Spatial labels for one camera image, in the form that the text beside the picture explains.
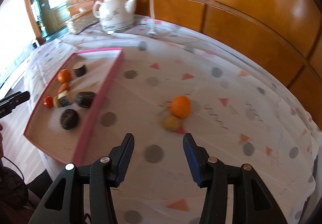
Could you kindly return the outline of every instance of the white teapot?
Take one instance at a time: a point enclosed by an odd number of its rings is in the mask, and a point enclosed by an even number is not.
[[[104,0],[96,1],[93,6],[93,15],[99,18],[103,31],[111,34],[123,32],[134,22],[136,0]]]

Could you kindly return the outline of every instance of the pink tray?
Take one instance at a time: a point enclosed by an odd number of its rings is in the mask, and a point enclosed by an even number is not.
[[[92,49],[73,53],[59,68],[39,98],[27,123],[25,137],[55,160],[81,166],[99,107],[123,58],[122,48]],[[70,95],[74,99],[80,91],[96,92],[91,107],[85,109],[73,103],[67,107],[46,108],[43,99],[46,96],[56,96],[61,86],[57,81],[58,72],[62,69],[72,71],[74,64],[80,61],[85,62],[87,73],[77,78],[72,72]],[[80,117],[79,125],[71,130],[65,130],[60,126],[61,114],[68,108],[75,109]]]

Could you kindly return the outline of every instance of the teapot handle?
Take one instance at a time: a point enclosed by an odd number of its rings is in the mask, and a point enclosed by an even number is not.
[[[96,17],[96,18],[100,18],[100,14],[97,14],[97,11],[96,11],[96,7],[97,5],[102,5],[102,3],[100,1],[96,1],[93,5],[93,15]]]

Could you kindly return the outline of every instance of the tray rim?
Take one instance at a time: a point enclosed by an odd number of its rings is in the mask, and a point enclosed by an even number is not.
[[[107,78],[109,77],[109,80],[111,81],[112,80],[112,77],[113,77],[113,75],[114,75],[114,73],[116,73],[117,72],[117,69],[119,68],[119,66],[120,66],[120,63],[122,62],[122,60],[123,60],[123,58],[124,58],[124,52],[123,52],[123,48],[121,48],[121,47],[115,47],[115,48],[98,48],[98,49],[87,49],[87,50],[81,50],[81,51],[77,51],[77,52],[73,52],[67,59],[66,59],[66,61],[59,67],[59,69],[57,70],[57,72],[55,73],[55,75],[52,77],[52,79],[50,80],[50,82],[47,84],[47,86],[44,88],[44,90],[42,91],[42,93],[41,93],[41,96],[39,97],[39,99],[38,99],[38,101],[37,101],[37,103],[36,103],[36,105],[35,105],[35,107],[33,108],[33,111],[32,111],[32,113],[31,113],[31,115],[30,115],[30,117],[29,117],[29,119],[28,119],[28,123],[27,123],[27,125],[26,125],[26,127],[25,127],[25,130],[24,130],[24,133],[23,133],[23,135],[24,135],[24,137],[28,140],[28,141],[30,141],[30,143],[32,144],[32,145],[34,145],[36,148],[38,148],[39,150],[41,150],[42,152],[44,152],[47,156],[50,156],[51,158],[53,158],[54,160],[56,160],[56,161],[58,161],[58,162],[61,162],[61,163],[63,163],[63,164],[65,164],[65,162],[64,161],[61,161],[59,158],[56,158],[55,156],[52,156],[52,155],[49,155],[48,153],[47,153],[47,151],[45,150],[45,149],[43,149],[42,147],[40,147],[39,145],[37,145],[34,141],[32,141],[32,140],[30,140],[27,136],[26,136],[26,134],[27,134],[27,131],[28,131],[28,129],[29,129],[29,127],[30,127],[30,124],[31,124],[31,121],[32,121],[32,119],[33,119],[33,117],[34,117],[34,115],[35,115],[35,112],[36,112],[36,109],[39,107],[39,105],[41,105],[42,104],[42,100],[43,100],[43,98],[44,98],[44,96],[45,96],[45,93],[47,92],[47,90],[49,89],[49,87],[56,81],[56,79],[57,79],[57,76],[58,76],[58,73],[62,70],[62,69],[64,69],[64,67],[70,62],[70,60],[73,58],[73,56],[75,56],[75,55],[81,55],[81,54],[85,54],[85,53],[94,53],[94,52],[103,52],[103,51],[113,51],[113,50],[119,50],[120,51],[120,53],[119,53],[119,55],[115,58],[115,61],[114,61],[114,63],[113,63],[113,65],[112,65],[112,67],[111,67],[111,69],[110,69],[110,71],[109,71],[109,73],[107,73],[106,75],[105,75],[105,77],[104,77],[104,80],[102,81],[102,84],[101,84],[101,86],[100,86],[100,88],[99,88],[99,90],[98,90],[98,92],[99,92],[99,94],[97,94],[97,95],[102,95],[101,94],[101,90],[102,90],[102,87],[104,86],[104,84],[105,83],[107,83],[108,81],[107,81]],[[98,99],[97,98],[95,98],[94,99],[94,102],[93,102],[93,105],[96,103],[96,106],[98,105]],[[88,111],[88,113],[86,114],[86,117],[85,117],[85,120],[84,120],[84,124],[82,125],[82,128],[81,128],[81,130],[80,130],[80,134],[79,134],[79,137],[78,137],[78,141],[77,141],[77,143],[76,143],[76,145],[75,145],[75,150],[74,150],[74,152],[73,152],[73,155],[72,155],[72,159],[71,159],[71,161],[73,161],[73,159],[74,159],[74,157],[75,157],[75,153],[76,153],[76,150],[77,150],[77,148],[78,148],[78,144],[79,144],[79,141],[80,141],[80,139],[81,139],[81,137],[82,137],[82,139],[84,138],[84,136],[83,136],[83,130],[84,130],[84,126],[85,126],[85,124],[86,124],[86,122],[89,120],[89,114],[92,114],[93,112],[91,112],[93,109],[89,109],[89,111]],[[83,156],[81,157],[81,158],[79,158],[80,159],[80,163],[82,163],[82,161],[83,161]]]

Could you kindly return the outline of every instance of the teapot spout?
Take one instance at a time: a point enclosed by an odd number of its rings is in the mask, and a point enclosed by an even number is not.
[[[125,10],[130,14],[134,14],[136,10],[136,0],[128,0],[125,3]]]

